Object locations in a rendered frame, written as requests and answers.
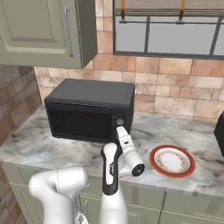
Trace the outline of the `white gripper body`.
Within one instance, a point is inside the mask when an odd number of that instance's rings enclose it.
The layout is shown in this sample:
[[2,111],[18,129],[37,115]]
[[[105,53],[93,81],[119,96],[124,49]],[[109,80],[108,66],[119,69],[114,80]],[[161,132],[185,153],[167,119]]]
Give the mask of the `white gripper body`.
[[123,126],[119,126],[116,128],[116,134],[119,141],[125,142],[128,139],[129,133]]

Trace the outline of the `black toaster oven door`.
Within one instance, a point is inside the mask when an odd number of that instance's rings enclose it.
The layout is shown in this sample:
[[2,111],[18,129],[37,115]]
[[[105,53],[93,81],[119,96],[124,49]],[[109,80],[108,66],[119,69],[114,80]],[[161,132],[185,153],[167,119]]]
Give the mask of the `black toaster oven door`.
[[47,102],[45,109],[54,137],[97,143],[112,141],[110,108]]

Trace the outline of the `black toaster oven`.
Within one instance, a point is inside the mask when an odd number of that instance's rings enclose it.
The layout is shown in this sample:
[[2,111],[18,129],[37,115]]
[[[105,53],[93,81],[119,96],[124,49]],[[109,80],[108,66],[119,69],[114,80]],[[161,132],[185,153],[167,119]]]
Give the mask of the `black toaster oven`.
[[[47,102],[87,105],[111,109],[112,141],[118,141],[116,128],[131,130],[134,115],[135,85],[125,82],[99,80],[63,80],[46,98]],[[123,125],[117,125],[117,119]]]

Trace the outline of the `red rimmed white plate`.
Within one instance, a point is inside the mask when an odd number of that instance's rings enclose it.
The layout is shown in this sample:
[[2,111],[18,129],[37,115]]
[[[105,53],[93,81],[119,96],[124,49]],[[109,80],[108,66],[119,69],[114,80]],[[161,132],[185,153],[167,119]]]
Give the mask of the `red rimmed white plate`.
[[174,179],[189,177],[196,168],[195,160],[189,152],[170,144],[155,147],[150,152],[149,161],[158,173]]

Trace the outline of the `green base cabinet door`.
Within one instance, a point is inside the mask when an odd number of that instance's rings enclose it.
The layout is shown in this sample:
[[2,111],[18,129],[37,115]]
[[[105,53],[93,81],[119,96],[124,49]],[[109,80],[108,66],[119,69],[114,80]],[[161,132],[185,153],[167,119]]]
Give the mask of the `green base cabinet door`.
[[81,211],[86,216],[89,224],[99,224],[101,201],[84,195],[79,196]]
[[43,206],[38,199],[30,195],[26,185],[10,183],[10,187],[17,199],[28,224],[43,224]]
[[129,224],[158,224],[159,210],[127,205]]

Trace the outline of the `green base cabinet drawer front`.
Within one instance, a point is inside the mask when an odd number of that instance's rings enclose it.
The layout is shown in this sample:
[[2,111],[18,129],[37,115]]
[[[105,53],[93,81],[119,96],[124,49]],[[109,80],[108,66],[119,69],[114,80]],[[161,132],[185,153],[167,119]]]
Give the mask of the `green base cabinet drawer front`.
[[129,185],[123,181],[120,182],[120,185],[128,204],[155,209],[161,207],[164,195],[162,191]]
[[12,164],[3,164],[2,167],[10,183],[23,186],[28,186],[31,177],[39,173],[38,170],[17,167]]
[[224,221],[224,199],[217,197],[168,192],[164,202],[164,210],[176,214]]

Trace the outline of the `black countertop appliance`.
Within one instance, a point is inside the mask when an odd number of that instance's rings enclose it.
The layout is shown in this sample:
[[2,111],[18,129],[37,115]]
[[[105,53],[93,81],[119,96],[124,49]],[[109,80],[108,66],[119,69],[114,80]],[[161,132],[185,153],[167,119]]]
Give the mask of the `black countertop appliance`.
[[220,114],[213,133],[224,157],[224,111]]

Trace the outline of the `grey framed window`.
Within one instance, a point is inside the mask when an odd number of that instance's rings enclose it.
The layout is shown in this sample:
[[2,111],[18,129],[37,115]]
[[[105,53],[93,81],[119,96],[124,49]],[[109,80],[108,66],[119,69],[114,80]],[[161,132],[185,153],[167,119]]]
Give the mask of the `grey framed window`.
[[127,16],[113,13],[113,53],[124,56],[224,60],[224,16]]

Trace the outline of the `beige window blind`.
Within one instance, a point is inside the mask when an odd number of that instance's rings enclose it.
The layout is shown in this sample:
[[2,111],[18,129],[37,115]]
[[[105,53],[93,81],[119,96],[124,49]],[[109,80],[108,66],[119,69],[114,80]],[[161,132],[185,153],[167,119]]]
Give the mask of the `beige window blind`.
[[[121,14],[124,1],[124,15],[127,16],[178,16],[182,0],[115,0],[115,14]],[[185,0],[185,16],[224,16],[224,0]]]

